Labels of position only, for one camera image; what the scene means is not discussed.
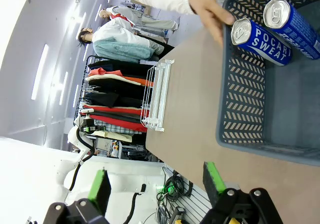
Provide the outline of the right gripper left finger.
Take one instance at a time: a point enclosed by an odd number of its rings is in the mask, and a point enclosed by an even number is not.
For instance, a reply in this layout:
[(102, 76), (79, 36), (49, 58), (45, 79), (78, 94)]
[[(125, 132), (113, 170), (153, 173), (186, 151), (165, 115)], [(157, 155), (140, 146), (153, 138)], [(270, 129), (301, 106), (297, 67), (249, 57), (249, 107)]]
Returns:
[(52, 203), (44, 218), (44, 223), (108, 223), (105, 218), (111, 184), (106, 170), (96, 173), (87, 198), (81, 198), (70, 205)]

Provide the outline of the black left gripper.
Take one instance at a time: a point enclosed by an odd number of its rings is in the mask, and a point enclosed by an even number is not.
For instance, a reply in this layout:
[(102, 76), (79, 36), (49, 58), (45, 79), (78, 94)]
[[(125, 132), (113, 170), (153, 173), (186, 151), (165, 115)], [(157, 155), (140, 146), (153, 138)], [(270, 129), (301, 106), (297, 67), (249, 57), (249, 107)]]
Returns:
[(84, 121), (84, 126), (86, 127), (80, 127), (79, 130), (80, 132), (83, 133), (94, 133), (95, 131), (105, 131), (106, 127), (105, 126), (94, 126), (94, 120), (90, 118), (90, 115), (87, 113), (86, 116), (83, 119)]

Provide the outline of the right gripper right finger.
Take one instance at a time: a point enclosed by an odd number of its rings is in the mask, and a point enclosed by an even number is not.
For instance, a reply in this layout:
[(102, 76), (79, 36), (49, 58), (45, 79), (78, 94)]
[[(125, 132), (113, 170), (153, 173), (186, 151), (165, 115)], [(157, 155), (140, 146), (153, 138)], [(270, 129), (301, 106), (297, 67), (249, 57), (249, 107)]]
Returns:
[(264, 188), (249, 193), (227, 188), (213, 162), (205, 162), (203, 170), (202, 181), (212, 208), (201, 223), (283, 223)]

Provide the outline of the person's right hand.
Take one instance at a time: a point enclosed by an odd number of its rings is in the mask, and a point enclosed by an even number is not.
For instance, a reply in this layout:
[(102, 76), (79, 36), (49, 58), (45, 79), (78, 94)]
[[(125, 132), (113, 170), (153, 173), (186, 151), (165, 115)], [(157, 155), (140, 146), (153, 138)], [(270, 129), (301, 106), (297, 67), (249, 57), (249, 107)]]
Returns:
[(189, 0), (189, 5), (200, 17), (214, 40), (223, 46), (223, 24), (233, 25), (234, 17), (216, 0)]

